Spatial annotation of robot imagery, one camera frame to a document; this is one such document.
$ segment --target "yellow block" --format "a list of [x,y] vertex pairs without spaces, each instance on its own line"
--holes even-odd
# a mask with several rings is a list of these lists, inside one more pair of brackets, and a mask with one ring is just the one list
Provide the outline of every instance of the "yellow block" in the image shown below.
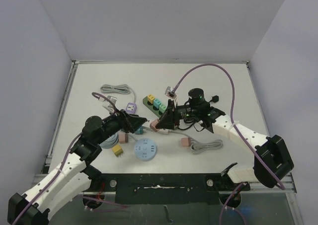
[[154,97],[152,94],[149,94],[147,98],[148,98],[148,102],[149,102],[149,103],[151,103],[151,104],[154,103],[155,97]]
[[120,145],[115,145],[113,148],[112,148],[115,156],[120,156],[122,153],[124,153],[123,149],[120,147]]

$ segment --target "blue disc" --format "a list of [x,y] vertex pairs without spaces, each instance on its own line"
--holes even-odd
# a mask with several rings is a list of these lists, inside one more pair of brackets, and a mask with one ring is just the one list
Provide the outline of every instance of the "blue disc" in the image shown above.
[[139,160],[148,161],[155,157],[157,146],[153,140],[145,138],[136,142],[134,151]]

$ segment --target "bolt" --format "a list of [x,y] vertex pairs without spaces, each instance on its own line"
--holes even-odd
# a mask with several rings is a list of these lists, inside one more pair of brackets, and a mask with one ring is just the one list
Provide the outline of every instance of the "bolt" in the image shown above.
[[212,180],[212,179],[208,179],[208,180],[207,180],[207,185],[208,185],[209,187],[212,187],[212,186],[213,186],[213,180]]
[[109,185],[110,185],[110,187],[112,187],[112,188],[116,187],[116,185],[117,185],[116,180],[111,180],[110,183],[109,183]]

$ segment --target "robotic arm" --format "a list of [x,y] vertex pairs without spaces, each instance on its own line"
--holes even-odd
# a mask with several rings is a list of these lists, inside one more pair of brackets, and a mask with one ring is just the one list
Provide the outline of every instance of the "robotic arm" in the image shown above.
[[[175,127],[179,126],[180,120],[194,119],[211,133],[227,137],[245,149],[247,149],[246,145],[249,144],[250,149],[256,152],[279,179],[282,179],[294,168],[286,144],[281,137],[275,135],[271,138],[241,124],[232,123],[230,116],[220,109],[210,106],[200,88],[190,90],[188,96],[189,100],[182,106],[175,105],[174,101],[169,99],[167,110],[152,123],[152,129],[154,131],[158,129],[174,130]],[[259,181],[269,188],[273,188],[277,184],[273,175],[256,158],[256,155],[254,165],[234,164],[228,169],[228,176],[234,183]]]
[[8,217],[14,225],[47,225],[53,214],[81,191],[89,188],[90,180],[101,173],[90,164],[101,152],[100,143],[122,130],[133,133],[146,118],[116,111],[101,119],[92,116],[70,144],[61,164],[40,183],[23,195],[14,194],[9,200]]

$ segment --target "wall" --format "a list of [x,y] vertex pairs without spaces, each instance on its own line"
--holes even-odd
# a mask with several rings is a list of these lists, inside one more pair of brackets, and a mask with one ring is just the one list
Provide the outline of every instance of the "wall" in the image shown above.
[[44,163],[70,58],[39,0],[0,0],[0,220]]
[[286,0],[250,67],[270,134],[285,139],[294,160],[306,225],[317,224],[317,9],[317,0]]
[[240,62],[284,0],[40,0],[76,60]]

